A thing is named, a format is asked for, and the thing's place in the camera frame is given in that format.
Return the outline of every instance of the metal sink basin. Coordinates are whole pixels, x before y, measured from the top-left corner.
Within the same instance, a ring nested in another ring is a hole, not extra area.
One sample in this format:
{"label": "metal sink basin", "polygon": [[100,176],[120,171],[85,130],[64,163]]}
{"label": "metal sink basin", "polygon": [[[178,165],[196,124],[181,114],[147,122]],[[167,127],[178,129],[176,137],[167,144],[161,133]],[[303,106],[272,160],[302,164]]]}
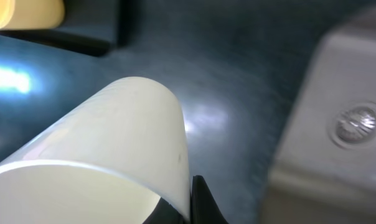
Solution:
{"label": "metal sink basin", "polygon": [[269,183],[260,223],[376,223],[376,7],[323,39]]}

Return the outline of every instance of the yellow object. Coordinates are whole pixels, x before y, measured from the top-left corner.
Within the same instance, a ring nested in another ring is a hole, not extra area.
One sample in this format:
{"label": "yellow object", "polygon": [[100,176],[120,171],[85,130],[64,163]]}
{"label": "yellow object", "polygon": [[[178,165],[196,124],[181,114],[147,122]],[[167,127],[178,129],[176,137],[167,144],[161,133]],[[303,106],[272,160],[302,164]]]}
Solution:
{"label": "yellow object", "polygon": [[0,29],[51,29],[64,16],[62,0],[0,0]]}

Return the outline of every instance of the sink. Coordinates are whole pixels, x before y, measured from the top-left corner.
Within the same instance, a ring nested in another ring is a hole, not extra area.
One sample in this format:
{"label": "sink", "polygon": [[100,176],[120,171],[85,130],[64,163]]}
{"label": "sink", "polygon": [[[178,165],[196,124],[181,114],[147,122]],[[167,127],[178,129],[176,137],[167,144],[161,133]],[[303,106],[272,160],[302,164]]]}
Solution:
{"label": "sink", "polygon": [[376,223],[376,7],[319,44],[260,223]]}

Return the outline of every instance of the white cup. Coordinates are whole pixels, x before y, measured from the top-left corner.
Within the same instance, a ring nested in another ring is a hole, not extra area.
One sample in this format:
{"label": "white cup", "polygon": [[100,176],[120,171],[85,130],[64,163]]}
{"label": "white cup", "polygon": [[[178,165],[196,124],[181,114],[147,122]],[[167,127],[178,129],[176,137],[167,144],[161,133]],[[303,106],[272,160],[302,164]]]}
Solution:
{"label": "white cup", "polygon": [[0,0],[0,29],[51,29],[65,15],[62,0]]}
{"label": "white cup", "polygon": [[113,82],[0,163],[0,224],[138,224],[160,197],[189,220],[182,110],[147,78]]}

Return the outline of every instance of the countertop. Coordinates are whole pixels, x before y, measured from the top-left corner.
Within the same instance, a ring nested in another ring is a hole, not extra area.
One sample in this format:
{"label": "countertop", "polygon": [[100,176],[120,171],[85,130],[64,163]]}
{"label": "countertop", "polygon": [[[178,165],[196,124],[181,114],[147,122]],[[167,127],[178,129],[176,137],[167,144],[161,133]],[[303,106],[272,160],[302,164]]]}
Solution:
{"label": "countertop", "polygon": [[0,68],[29,78],[28,91],[0,88],[0,161],[112,81],[148,77],[181,102],[191,175],[205,177],[230,223],[255,223],[317,43],[370,4],[131,1],[126,42],[103,58],[0,36]]}

